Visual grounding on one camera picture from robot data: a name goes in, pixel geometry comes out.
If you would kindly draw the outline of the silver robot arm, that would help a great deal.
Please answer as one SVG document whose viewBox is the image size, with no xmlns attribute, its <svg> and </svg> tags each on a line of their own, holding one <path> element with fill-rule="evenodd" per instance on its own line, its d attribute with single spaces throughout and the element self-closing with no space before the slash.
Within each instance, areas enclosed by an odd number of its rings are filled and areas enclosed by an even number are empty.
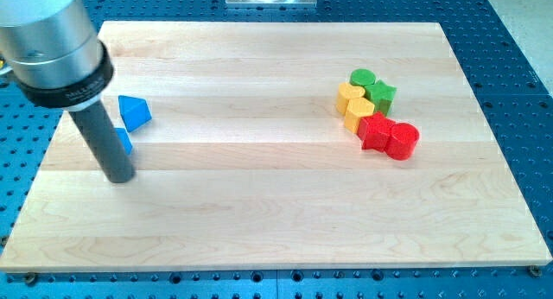
<svg viewBox="0 0 553 299">
<path fill-rule="evenodd" d="M 32 103 L 81 111 L 113 65 L 82 0 L 1 0 L 1 55 Z"/>
</svg>

